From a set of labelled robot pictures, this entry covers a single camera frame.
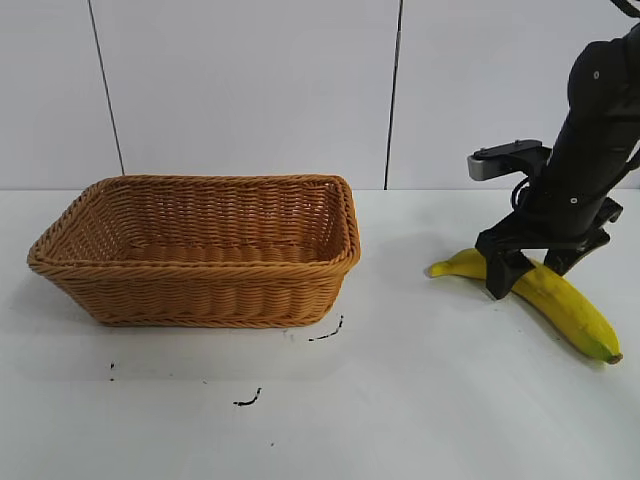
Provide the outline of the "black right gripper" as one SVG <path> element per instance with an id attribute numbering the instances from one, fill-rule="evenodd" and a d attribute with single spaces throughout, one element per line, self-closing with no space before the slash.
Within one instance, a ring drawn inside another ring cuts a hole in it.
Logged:
<path id="1" fill-rule="evenodd" d="M 619 215 L 606 197 L 635 169 L 634 146 L 633 117 L 568 118 L 551 148 L 538 140 L 516 140 L 474 153 L 478 181 L 525 174 L 512 191 L 512 212 L 476 241 L 495 299 L 529 272 L 522 249 L 548 249 L 544 265 L 559 276 L 581 261 L 592 235 Z"/>

